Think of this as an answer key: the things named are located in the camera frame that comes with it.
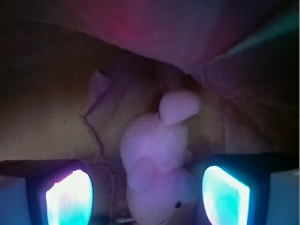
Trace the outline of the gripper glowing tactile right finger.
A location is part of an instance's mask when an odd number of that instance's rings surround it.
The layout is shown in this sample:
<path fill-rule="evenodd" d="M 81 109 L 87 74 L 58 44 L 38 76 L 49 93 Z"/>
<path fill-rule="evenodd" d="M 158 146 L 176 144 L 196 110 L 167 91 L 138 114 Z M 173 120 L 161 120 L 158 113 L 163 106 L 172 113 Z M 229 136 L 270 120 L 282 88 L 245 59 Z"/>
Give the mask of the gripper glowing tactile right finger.
<path fill-rule="evenodd" d="M 213 225 L 298 225 L 300 159 L 293 153 L 218 154 L 202 177 Z"/>

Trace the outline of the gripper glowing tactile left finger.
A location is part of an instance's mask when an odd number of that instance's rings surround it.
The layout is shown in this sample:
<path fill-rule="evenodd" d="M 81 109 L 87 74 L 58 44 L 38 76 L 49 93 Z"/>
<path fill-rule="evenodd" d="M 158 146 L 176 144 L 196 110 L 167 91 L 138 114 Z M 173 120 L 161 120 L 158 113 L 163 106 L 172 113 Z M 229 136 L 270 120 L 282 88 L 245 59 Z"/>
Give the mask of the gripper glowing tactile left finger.
<path fill-rule="evenodd" d="M 2 225 L 87 225 L 93 185 L 80 160 L 0 163 Z"/>

